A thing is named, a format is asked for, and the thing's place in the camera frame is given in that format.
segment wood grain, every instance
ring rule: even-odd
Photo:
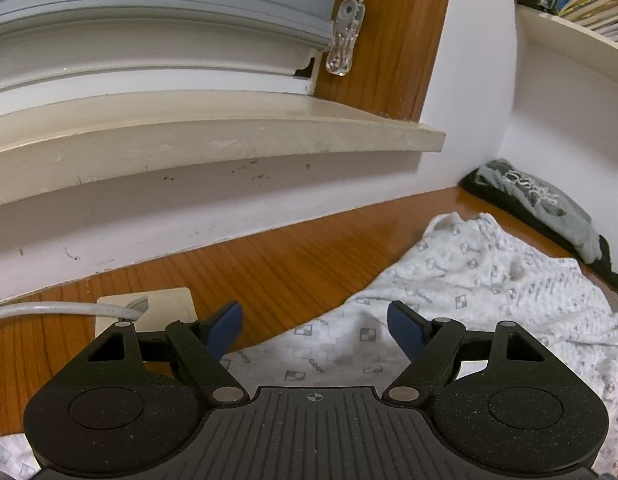
[[[450,188],[165,256],[22,299],[95,302],[186,286],[200,318],[228,300],[243,304],[244,330],[235,348],[245,348],[342,304],[420,240],[433,216],[450,211],[465,219],[489,212],[506,231],[546,254],[568,256],[511,215]],[[93,334],[93,319],[80,316],[0,321],[0,435],[22,431],[28,399]]]
[[[336,8],[342,0],[336,0]],[[449,0],[365,0],[346,76],[321,63],[315,96],[403,121],[418,121]]]

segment patterned cloth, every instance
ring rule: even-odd
[[[617,473],[618,315],[575,260],[549,258],[505,233],[491,215],[434,218],[415,247],[345,304],[221,362],[251,394],[261,384],[367,384],[381,392],[409,364],[387,329],[393,300],[468,330],[519,322],[604,400],[610,430],[594,469]],[[37,470],[22,435],[0,438],[0,470],[16,479]]]

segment ribbed surface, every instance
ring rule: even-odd
[[[68,477],[44,470],[40,480]],[[263,388],[212,412],[179,455],[126,480],[504,480],[445,447],[417,410],[369,388]],[[554,480],[593,480],[585,470]]]

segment wooden trim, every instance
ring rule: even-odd
[[[445,134],[309,96],[135,92],[0,117],[0,205],[147,171],[267,156],[439,152]]]
[[[321,63],[316,97],[391,119],[418,121],[448,1],[366,0],[351,72],[330,75]]]

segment shelf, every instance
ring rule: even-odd
[[[135,92],[0,116],[0,205],[181,166],[278,155],[439,152],[445,134],[331,101],[249,91]]]
[[[568,57],[618,83],[618,43],[563,18],[518,6],[530,43]]]

